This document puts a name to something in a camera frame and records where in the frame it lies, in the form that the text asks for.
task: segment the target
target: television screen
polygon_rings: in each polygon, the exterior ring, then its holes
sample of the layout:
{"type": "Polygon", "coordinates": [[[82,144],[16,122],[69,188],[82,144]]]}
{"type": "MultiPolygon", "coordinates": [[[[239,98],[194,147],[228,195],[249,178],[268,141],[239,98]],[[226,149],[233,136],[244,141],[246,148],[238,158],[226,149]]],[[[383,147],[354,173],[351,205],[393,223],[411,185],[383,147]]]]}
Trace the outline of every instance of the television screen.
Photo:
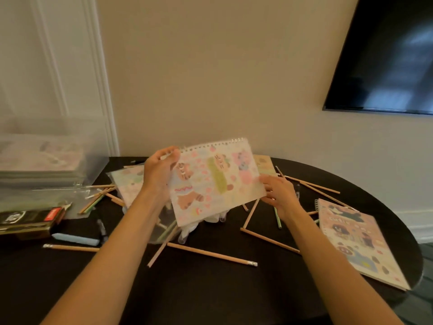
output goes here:
{"type": "Polygon", "coordinates": [[[433,0],[359,0],[323,109],[433,115],[433,0]]]}

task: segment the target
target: person's right hand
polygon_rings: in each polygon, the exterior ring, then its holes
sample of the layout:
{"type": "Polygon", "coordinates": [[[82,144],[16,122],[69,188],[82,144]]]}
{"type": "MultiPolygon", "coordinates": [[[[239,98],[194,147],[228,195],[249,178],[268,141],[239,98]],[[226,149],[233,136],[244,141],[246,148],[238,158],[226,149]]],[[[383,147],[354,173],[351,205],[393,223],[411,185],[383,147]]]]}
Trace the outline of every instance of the person's right hand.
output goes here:
{"type": "Polygon", "coordinates": [[[296,197],[293,184],[289,180],[268,174],[260,175],[259,180],[266,189],[266,196],[261,200],[276,207],[284,222],[295,212],[303,210],[296,197]]]}

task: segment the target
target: dark table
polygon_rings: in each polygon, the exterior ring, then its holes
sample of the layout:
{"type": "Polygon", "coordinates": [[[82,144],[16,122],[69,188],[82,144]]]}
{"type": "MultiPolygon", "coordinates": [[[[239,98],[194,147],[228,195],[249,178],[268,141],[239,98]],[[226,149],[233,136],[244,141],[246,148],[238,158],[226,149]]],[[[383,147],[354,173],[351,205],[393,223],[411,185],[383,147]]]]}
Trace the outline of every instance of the dark table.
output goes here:
{"type": "MultiPolygon", "coordinates": [[[[106,172],[145,158],[112,157],[95,184],[110,183],[106,172]]],[[[272,159],[284,174],[341,191],[336,196],[363,213],[374,215],[408,283],[421,278],[418,244],[403,222],[385,205],[350,182],[315,167],[272,159]]],[[[320,194],[300,187],[306,211],[320,194]]],[[[120,206],[103,199],[98,212],[109,233],[122,218],[120,206]]],[[[129,295],[122,324],[285,324],[302,320],[329,323],[327,311],[301,256],[259,240],[240,228],[247,218],[242,207],[225,223],[202,222],[187,246],[258,262],[249,267],[212,257],[165,248],[152,268],[147,263],[159,246],[149,245],[129,295]]],[[[248,229],[290,246],[289,231],[276,226],[274,210],[259,202],[248,229]]],[[[42,249],[54,240],[2,244],[0,247],[0,322],[38,324],[93,257],[92,253],[42,249]]],[[[406,293],[373,279],[367,281],[391,306],[406,293]]]]}

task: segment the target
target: floor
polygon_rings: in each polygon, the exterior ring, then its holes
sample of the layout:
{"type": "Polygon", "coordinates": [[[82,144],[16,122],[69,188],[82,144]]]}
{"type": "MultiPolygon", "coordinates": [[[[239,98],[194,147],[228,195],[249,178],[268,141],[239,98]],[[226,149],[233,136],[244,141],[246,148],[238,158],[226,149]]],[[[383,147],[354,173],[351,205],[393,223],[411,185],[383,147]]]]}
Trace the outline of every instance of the floor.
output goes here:
{"type": "Polygon", "coordinates": [[[394,311],[407,325],[433,325],[433,243],[419,246],[424,257],[423,278],[394,311]]]}

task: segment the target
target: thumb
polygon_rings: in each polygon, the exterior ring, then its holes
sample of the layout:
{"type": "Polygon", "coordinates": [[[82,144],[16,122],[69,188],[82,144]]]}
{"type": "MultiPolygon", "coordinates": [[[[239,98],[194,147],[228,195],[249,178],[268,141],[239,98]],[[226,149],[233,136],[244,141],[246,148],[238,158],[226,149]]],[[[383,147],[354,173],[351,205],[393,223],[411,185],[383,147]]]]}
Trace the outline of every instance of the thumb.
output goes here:
{"type": "Polygon", "coordinates": [[[179,149],[175,149],[169,156],[167,156],[165,160],[163,160],[164,165],[169,165],[171,170],[175,167],[176,163],[179,161],[179,158],[181,158],[181,151],[179,149]]]}

